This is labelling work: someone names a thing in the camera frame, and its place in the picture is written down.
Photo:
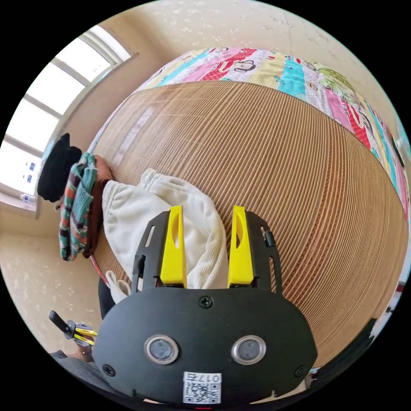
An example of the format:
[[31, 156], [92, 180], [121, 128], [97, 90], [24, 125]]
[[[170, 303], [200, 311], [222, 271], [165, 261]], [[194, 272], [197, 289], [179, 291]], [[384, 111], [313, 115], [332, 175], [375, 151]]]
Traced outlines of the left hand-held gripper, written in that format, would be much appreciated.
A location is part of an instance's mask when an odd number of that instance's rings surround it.
[[79, 346], [94, 346], [95, 341], [92, 336], [97, 336], [98, 333], [84, 323], [67, 321], [64, 335], [66, 339], [74, 340]]

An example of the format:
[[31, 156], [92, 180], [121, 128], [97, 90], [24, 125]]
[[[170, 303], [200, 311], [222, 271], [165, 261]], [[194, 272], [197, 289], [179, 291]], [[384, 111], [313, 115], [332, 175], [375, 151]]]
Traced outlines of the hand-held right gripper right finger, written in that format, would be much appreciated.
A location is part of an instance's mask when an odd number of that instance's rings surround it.
[[234, 206], [230, 240], [229, 287], [250, 286], [254, 279], [253, 264], [245, 208]]

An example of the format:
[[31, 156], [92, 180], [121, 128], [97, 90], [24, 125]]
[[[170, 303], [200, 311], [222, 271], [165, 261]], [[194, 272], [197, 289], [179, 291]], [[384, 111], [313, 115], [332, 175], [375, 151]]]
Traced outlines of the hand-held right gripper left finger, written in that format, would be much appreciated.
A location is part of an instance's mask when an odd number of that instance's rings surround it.
[[186, 286], [187, 269], [182, 205], [168, 212], [160, 280], [164, 286]]

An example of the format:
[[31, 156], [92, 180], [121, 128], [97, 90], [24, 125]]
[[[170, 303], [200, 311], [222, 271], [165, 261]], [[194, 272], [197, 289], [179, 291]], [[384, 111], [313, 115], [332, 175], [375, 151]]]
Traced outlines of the person's left hand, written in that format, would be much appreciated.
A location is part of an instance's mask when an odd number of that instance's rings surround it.
[[82, 344], [83, 342], [81, 341], [80, 343], [76, 343], [77, 350], [75, 352], [75, 356], [87, 363], [94, 362], [93, 356], [92, 356], [92, 345], [90, 344]]

